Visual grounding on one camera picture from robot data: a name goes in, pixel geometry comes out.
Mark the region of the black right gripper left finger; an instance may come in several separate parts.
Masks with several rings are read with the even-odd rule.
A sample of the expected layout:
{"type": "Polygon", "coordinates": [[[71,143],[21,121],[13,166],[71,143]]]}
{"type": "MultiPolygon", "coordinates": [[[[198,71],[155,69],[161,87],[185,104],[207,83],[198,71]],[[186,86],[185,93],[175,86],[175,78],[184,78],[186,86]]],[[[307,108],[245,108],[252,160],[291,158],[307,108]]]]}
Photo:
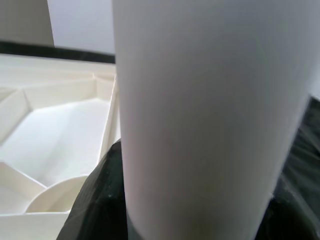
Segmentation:
{"type": "Polygon", "coordinates": [[[86,178],[59,240],[126,240],[122,144],[116,141],[86,178]]]}

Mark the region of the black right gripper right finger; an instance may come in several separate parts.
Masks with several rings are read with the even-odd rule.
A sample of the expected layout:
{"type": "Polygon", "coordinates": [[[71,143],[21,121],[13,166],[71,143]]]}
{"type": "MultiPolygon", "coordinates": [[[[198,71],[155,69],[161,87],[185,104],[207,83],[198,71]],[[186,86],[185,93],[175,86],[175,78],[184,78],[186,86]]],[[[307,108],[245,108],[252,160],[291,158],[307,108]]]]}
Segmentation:
{"type": "Polygon", "coordinates": [[[256,240],[318,240],[320,193],[275,190],[255,236],[256,240]]]}

